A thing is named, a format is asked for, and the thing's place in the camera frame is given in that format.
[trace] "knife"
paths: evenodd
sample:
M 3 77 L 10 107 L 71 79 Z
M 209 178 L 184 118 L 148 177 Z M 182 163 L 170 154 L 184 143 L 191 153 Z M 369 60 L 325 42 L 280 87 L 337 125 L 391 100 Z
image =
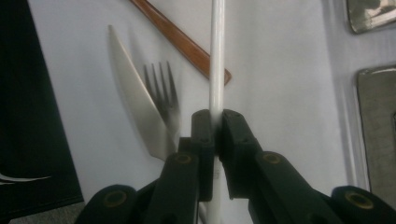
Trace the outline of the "knife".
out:
M 176 145 L 114 27 L 109 25 L 108 29 L 112 61 L 127 110 L 134 118 L 148 153 L 165 161 L 170 154 L 176 152 Z
M 185 35 L 157 8 L 147 0 L 130 0 L 163 33 L 163 35 L 194 65 L 206 78 L 210 78 L 210 55 Z M 224 85 L 231 80 L 231 73 L 224 70 Z

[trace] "fork head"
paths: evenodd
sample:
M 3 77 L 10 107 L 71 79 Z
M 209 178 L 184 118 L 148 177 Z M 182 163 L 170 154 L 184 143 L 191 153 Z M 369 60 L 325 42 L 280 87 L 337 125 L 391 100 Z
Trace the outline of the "fork head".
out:
M 160 81 L 162 83 L 161 87 L 155 72 L 154 64 L 151 64 L 151 78 L 149 77 L 147 67 L 144 67 L 146 89 L 148 90 L 148 94 L 151 96 L 152 101 L 156 105 L 158 112 L 163 118 L 163 122 L 165 123 L 168 132 L 171 134 L 174 140 L 177 140 L 180 129 L 180 109 L 178 106 L 177 92 L 171 67 L 169 62 L 166 62 L 166 64 L 168 74 L 167 78 L 165 78 L 165 75 L 163 74 L 163 67 L 161 63 L 159 63 L 161 76 Z

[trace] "black object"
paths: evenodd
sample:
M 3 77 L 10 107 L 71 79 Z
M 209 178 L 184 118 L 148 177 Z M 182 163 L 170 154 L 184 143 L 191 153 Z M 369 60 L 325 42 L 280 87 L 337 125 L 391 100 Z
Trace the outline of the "black object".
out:
M 50 176 L 1 185 L 4 222 L 83 199 L 28 3 L 0 11 L 0 174 Z
M 202 160 L 213 161 L 215 153 L 209 137 L 213 133 L 207 110 L 192 116 L 191 135 L 191 139 L 181 139 L 178 153 L 168 157 L 157 183 L 150 184 L 150 190 L 144 190 L 144 197 L 137 194 L 134 198 L 136 203 L 130 206 L 133 209 L 123 214 L 128 218 L 98 219 L 98 210 L 93 208 L 103 203 L 105 198 L 102 197 L 88 203 L 77 224 L 196 223 L 197 204 L 202 201 L 199 194 L 211 190 L 212 185 L 212 181 L 205 181 L 201 176 L 212 177 L 213 166 L 210 166 L 212 173 L 209 173 L 205 167 L 207 162 Z M 223 111 L 220 142 L 221 147 L 217 150 L 230 197 L 249 199 L 248 210 L 256 224 L 396 223 L 396 212 L 363 189 L 337 188 L 332 197 L 312 189 L 286 158 L 275 152 L 262 151 L 244 117 L 237 112 Z M 106 189 L 104 191 L 97 195 L 108 193 Z

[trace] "silver fork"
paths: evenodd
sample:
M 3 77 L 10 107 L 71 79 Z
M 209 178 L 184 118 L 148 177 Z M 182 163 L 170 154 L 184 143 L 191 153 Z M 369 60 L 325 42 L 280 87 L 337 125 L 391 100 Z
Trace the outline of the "silver fork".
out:
M 177 92 L 175 83 L 173 80 L 171 66 L 169 62 L 166 62 L 168 76 L 167 78 L 163 75 L 163 67 L 159 63 L 161 83 L 162 87 L 159 86 L 159 81 L 155 73 L 154 64 L 151 64 L 152 68 L 152 79 L 150 81 L 148 69 L 145 66 L 145 82 L 148 94 L 151 96 L 152 101 L 156 105 L 158 111 L 160 112 L 163 122 L 165 123 L 168 132 L 171 134 L 174 142 L 177 144 L 178 135 L 180 130 L 180 108 L 178 106 Z

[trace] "silver knife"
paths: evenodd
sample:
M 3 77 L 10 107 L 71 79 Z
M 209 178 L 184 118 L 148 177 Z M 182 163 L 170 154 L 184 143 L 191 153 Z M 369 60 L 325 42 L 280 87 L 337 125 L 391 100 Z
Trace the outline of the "silver knife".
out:
M 170 154 L 177 150 L 172 136 L 137 73 L 131 57 L 120 42 L 114 27 L 109 25 L 108 29 L 112 61 L 116 68 L 121 92 L 128 107 L 127 110 L 134 118 L 134 123 L 148 149 L 148 153 L 165 161 Z

